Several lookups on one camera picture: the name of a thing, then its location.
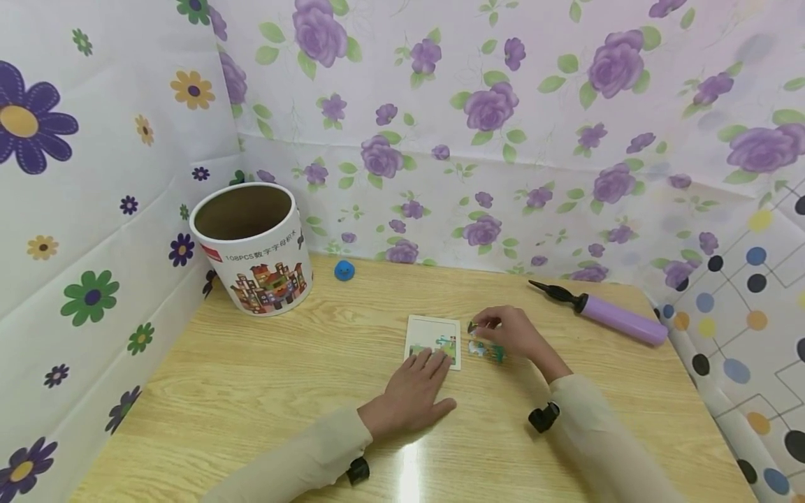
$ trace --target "black dot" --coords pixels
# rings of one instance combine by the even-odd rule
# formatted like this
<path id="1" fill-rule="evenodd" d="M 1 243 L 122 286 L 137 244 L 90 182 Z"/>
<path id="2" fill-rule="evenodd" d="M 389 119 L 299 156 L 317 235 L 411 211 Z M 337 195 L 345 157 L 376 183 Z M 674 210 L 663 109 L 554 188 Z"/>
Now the black dot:
<path id="1" fill-rule="evenodd" d="M 763 289 L 766 288 L 766 276 L 763 274 L 752 274 L 749 276 L 749 279 L 746 280 L 746 287 L 754 294 L 762 292 Z"/>
<path id="2" fill-rule="evenodd" d="M 758 473 L 754 471 L 754 467 L 749 464 L 747 460 L 738 460 L 738 467 L 741 469 L 741 473 L 744 474 L 744 478 L 750 484 L 754 484 L 758 481 Z"/>
<path id="3" fill-rule="evenodd" d="M 700 376 L 706 376 L 710 373 L 710 360 L 708 360 L 705 355 L 699 353 L 693 357 L 691 362 L 693 364 L 693 369 Z"/>
<path id="4" fill-rule="evenodd" d="M 805 433 L 791 430 L 786 433 L 786 449 L 791 457 L 800 463 L 805 463 Z"/>
<path id="5" fill-rule="evenodd" d="M 707 268 L 714 273 L 720 271 L 722 267 L 724 267 L 724 259 L 720 255 L 713 255 L 707 261 Z"/>

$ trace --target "purple rose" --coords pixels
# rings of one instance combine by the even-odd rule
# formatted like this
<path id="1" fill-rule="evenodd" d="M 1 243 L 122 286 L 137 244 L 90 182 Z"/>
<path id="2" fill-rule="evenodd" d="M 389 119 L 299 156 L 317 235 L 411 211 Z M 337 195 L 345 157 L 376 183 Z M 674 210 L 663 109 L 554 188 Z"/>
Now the purple rose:
<path id="1" fill-rule="evenodd" d="M 444 161 L 450 159 L 450 147 L 447 145 L 437 145 L 431 150 L 431 155 L 437 161 Z"/>
<path id="2" fill-rule="evenodd" d="M 673 188 L 688 188 L 691 186 L 691 177 L 688 175 L 673 175 L 668 177 L 668 183 L 671 184 Z"/>
<path id="3" fill-rule="evenodd" d="M 590 85 L 607 99 L 631 89 L 643 73 L 643 33 L 640 30 L 610 33 L 596 49 L 587 71 Z"/>
<path id="4" fill-rule="evenodd" d="M 617 229 L 612 229 L 609 231 L 609 242 L 610 243 L 617 243 L 618 245 L 622 245 L 626 243 L 630 237 L 632 237 L 634 231 L 628 225 L 621 225 Z"/>
<path id="5" fill-rule="evenodd" d="M 590 257 L 601 258 L 604 256 L 604 245 L 599 245 L 598 243 L 594 243 L 587 247 L 587 251 L 590 252 Z"/>
<path id="6" fill-rule="evenodd" d="M 489 91 L 476 91 L 464 103 L 467 127 L 480 131 L 500 129 L 514 115 L 519 102 L 508 82 L 498 82 Z"/>
<path id="7" fill-rule="evenodd" d="M 397 107 L 391 103 L 386 103 L 385 105 L 380 105 L 380 108 L 375 110 L 374 113 L 378 116 L 378 118 L 374 119 L 378 126 L 385 126 L 397 117 Z"/>
<path id="8" fill-rule="evenodd" d="M 526 58 L 526 46 L 517 37 L 508 39 L 503 46 L 503 54 L 506 56 L 506 66 L 516 72 L 520 69 L 520 61 Z"/>
<path id="9" fill-rule="evenodd" d="M 531 208 L 544 208 L 545 203 L 553 199 L 553 192 L 545 187 L 536 188 L 528 193 L 526 206 Z"/>
<path id="10" fill-rule="evenodd" d="M 311 60 L 326 68 L 347 54 L 347 32 L 332 16 L 328 0 L 295 0 L 292 18 L 296 43 Z"/>
<path id="11" fill-rule="evenodd" d="M 699 247 L 705 255 L 712 255 L 718 248 L 718 238 L 713 233 L 699 234 Z"/>
<path id="12" fill-rule="evenodd" d="M 373 175 L 394 178 L 403 169 L 403 154 L 391 148 L 389 140 L 381 134 L 361 143 L 361 149 L 363 165 Z"/>
<path id="13" fill-rule="evenodd" d="M 618 163 L 598 174 L 592 187 L 592 196 L 602 203 L 615 204 L 634 190 L 636 182 L 629 166 Z"/>
<path id="14" fill-rule="evenodd" d="M 570 279 L 600 283 L 606 279 L 607 274 L 609 274 L 609 269 L 601 264 L 593 264 L 571 274 Z"/>
<path id="15" fill-rule="evenodd" d="M 470 246 L 491 245 L 501 233 L 501 225 L 498 219 L 491 215 L 484 215 L 472 224 L 464 227 L 462 236 Z"/>
<path id="16" fill-rule="evenodd" d="M 240 105 L 246 101 L 246 72 L 241 67 L 235 64 L 229 54 L 219 52 L 221 58 L 221 67 L 224 69 L 224 80 L 226 81 L 226 90 L 229 91 L 229 102 L 233 105 Z"/>
<path id="17" fill-rule="evenodd" d="M 321 185 L 324 183 L 324 179 L 327 178 L 327 175 L 329 175 L 326 167 L 316 163 L 304 168 L 302 172 L 307 176 L 308 183 L 312 183 L 313 185 Z"/>
<path id="18" fill-rule="evenodd" d="M 626 147 L 626 154 L 637 154 L 639 151 L 654 143 L 656 139 L 657 137 L 654 136 L 654 133 L 638 134 L 632 138 L 631 145 Z"/>
<path id="19" fill-rule="evenodd" d="M 410 200 L 402 205 L 402 214 L 406 218 L 413 218 L 419 220 L 422 218 L 425 207 L 414 200 Z"/>
<path id="20" fill-rule="evenodd" d="M 405 222 L 401 220 L 394 219 L 389 222 L 389 227 L 394 230 L 397 234 L 404 234 L 405 233 Z"/>
<path id="21" fill-rule="evenodd" d="M 433 40 L 422 39 L 411 49 L 411 58 L 414 59 L 411 68 L 415 73 L 430 75 L 436 70 L 436 63 L 442 59 L 442 48 Z"/>
<path id="22" fill-rule="evenodd" d="M 727 164 L 753 173 L 772 173 L 805 154 L 805 125 L 783 124 L 777 129 L 754 127 L 729 142 Z"/>
<path id="23" fill-rule="evenodd" d="M 478 192 L 475 195 L 475 200 L 482 208 L 492 208 L 492 200 L 494 198 L 488 192 Z"/>
<path id="24" fill-rule="evenodd" d="M 699 84 L 698 93 L 693 97 L 693 105 L 710 105 L 722 94 L 729 93 L 733 88 L 733 76 L 727 72 L 709 76 Z"/>
<path id="25" fill-rule="evenodd" d="M 340 94 L 335 93 L 329 99 L 322 100 L 321 114 L 333 122 L 338 122 L 346 117 L 344 114 L 346 107 L 347 102 L 341 99 Z"/>
<path id="26" fill-rule="evenodd" d="M 584 148 L 595 148 L 601 144 L 601 139 L 608 133 L 604 124 L 599 122 L 594 127 L 587 126 L 581 130 L 579 145 Z"/>
<path id="27" fill-rule="evenodd" d="M 419 247 L 407 239 L 401 239 L 386 250 L 386 260 L 398 264 L 413 264 L 419 255 Z"/>

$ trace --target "purple hand pump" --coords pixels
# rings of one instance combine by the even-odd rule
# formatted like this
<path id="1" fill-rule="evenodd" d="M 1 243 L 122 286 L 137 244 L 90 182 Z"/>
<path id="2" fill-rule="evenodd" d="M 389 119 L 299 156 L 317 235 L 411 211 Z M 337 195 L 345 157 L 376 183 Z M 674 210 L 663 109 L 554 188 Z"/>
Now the purple hand pump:
<path id="1" fill-rule="evenodd" d="M 652 346 L 661 345 L 668 337 L 668 329 L 665 325 L 636 315 L 632 311 L 622 309 L 593 295 L 581 294 L 576 297 L 574 294 L 557 285 L 546 285 L 531 280 L 528 282 L 544 291 L 548 297 L 559 300 L 560 302 L 572 304 L 573 311 L 578 314 L 623 332 L 627 336 L 642 340 Z"/>

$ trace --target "printed building illustration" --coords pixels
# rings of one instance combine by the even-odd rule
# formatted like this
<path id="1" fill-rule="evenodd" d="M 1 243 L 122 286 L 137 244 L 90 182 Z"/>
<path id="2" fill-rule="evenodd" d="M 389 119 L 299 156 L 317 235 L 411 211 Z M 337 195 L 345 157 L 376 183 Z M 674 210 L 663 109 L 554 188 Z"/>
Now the printed building illustration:
<path id="1" fill-rule="evenodd" d="M 242 306 L 254 314 L 265 314 L 283 308 L 283 303 L 290 304 L 302 295 L 308 282 L 302 273 L 301 262 L 294 270 L 288 269 L 282 262 L 277 262 L 272 272 L 266 264 L 251 268 L 254 280 L 245 274 L 238 274 L 235 285 L 231 288 Z"/>

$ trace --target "hand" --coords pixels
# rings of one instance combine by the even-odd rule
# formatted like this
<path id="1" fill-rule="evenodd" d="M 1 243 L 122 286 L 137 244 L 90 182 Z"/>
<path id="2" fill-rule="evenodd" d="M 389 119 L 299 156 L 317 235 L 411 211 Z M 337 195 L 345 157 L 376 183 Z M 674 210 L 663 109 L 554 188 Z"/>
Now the hand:
<path id="1" fill-rule="evenodd" d="M 456 401 L 436 394 L 450 371 L 451 358 L 425 348 L 411 355 L 391 376 L 386 391 L 357 410 L 372 439 L 427 428 L 456 408 Z"/>

